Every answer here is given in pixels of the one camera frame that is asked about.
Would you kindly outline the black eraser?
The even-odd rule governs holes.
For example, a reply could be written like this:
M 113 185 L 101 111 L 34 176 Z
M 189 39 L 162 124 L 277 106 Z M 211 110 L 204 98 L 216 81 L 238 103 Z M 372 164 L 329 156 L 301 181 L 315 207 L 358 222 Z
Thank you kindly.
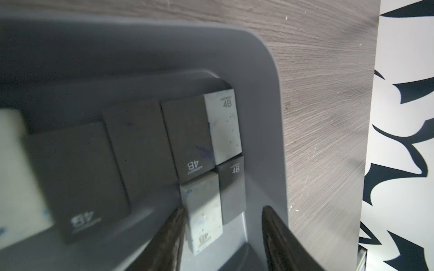
M 223 224 L 229 224 L 246 210 L 245 167 L 242 154 L 218 165 Z
M 216 166 L 203 96 L 161 103 L 179 183 Z
M 66 243 L 93 235 L 130 214 L 102 122 L 28 135 L 23 143 Z
M 176 184 L 176 169 L 158 101 L 121 103 L 103 109 L 102 117 L 132 204 Z

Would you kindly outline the dark grey storage box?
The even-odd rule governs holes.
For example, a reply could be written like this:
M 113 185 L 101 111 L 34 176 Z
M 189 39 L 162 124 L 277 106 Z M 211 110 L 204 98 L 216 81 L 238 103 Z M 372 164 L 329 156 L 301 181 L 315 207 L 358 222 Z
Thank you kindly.
M 31 133 L 102 120 L 122 102 L 176 100 L 234 88 L 245 158 L 246 210 L 184 271 L 264 271 L 261 214 L 286 220 L 278 70 L 253 32 L 174 23 L 1 9 L 1 106 L 19 109 Z

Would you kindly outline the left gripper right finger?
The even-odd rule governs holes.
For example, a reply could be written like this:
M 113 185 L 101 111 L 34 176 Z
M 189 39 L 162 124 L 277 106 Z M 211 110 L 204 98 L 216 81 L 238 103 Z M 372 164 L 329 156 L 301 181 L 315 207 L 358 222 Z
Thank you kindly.
M 263 207 L 262 233 L 269 271 L 324 271 L 271 206 Z

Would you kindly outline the grey eraser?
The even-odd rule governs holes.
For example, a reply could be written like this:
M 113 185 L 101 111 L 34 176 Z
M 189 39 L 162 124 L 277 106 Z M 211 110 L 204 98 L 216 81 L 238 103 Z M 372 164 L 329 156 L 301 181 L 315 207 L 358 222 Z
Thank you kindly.
M 210 171 L 181 184 L 180 195 L 188 216 L 188 245 L 196 256 L 223 234 L 218 174 Z

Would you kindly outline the black eraser bottom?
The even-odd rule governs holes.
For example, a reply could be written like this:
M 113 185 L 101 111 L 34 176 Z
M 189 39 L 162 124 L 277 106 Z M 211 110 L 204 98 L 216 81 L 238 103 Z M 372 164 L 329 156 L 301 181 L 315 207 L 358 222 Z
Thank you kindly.
M 176 184 L 176 169 L 158 101 L 121 103 L 103 109 L 102 117 L 132 204 Z

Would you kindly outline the white eraser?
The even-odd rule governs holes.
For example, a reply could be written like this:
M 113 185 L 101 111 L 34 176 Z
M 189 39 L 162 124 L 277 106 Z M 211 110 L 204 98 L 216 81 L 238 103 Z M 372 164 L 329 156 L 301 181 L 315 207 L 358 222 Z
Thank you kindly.
M 19 110 L 1 109 L 1 248 L 51 228 L 54 220 L 33 172 Z

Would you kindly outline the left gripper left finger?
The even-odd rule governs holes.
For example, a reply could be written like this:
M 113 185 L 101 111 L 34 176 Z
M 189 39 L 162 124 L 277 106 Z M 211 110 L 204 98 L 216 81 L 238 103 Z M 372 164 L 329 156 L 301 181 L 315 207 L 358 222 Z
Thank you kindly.
M 177 207 L 128 271 L 178 271 L 181 267 L 186 212 Z

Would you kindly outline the blue eraser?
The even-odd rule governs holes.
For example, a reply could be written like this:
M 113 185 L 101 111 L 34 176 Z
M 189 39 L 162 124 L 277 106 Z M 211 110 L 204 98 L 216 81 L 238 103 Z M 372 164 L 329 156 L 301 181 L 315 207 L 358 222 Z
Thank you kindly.
M 242 153 L 235 90 L 217 91 L 203 97 L 215 163 L 220 165 Z

